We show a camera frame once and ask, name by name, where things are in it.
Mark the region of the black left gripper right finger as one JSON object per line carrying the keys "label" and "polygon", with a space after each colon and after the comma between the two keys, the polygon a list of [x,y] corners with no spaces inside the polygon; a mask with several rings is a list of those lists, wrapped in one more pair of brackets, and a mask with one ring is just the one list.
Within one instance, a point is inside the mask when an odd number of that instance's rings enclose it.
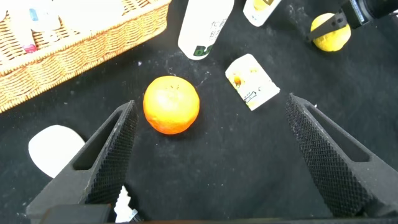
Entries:
{"label": "black left gripper right finger", "polygon": [[334,216],[397,216],[395,169],[303,98],[290,94],[286,115],[313,182]]}

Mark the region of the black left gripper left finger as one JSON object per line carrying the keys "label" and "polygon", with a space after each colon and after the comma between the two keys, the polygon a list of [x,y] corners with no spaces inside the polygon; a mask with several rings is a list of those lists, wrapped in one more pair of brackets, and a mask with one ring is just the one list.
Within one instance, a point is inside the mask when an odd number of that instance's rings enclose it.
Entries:
{"label": "black left gripper left finger", "polygon": [[135,101],[119,106],[31,201],[26,208],[27,216],[40,218],[57,205],[114,207],[126,180],[137,120]]}

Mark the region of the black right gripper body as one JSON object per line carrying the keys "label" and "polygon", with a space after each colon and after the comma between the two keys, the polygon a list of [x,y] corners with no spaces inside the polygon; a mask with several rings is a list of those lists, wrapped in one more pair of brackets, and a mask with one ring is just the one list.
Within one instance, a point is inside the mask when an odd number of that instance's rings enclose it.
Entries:
{"label": "black right gripper body", "polygon": [[352,29],[387,16],[397,8],[397,0],[348,0],[341,6],[346,21]]}

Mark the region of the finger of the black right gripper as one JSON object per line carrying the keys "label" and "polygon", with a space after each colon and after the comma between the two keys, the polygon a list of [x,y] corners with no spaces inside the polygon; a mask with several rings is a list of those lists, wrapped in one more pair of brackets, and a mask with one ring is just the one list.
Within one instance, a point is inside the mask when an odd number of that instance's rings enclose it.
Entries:
{"label": "finger of the black right gripper", "polygon": [[348,24],[347,18],[342,11],[333,14],[327,20],[322,20],[320,18],[321,16],[318,16],[314,20],[318,25],[307,35],[308,41],[313,41],[326,34],[342,29]]}

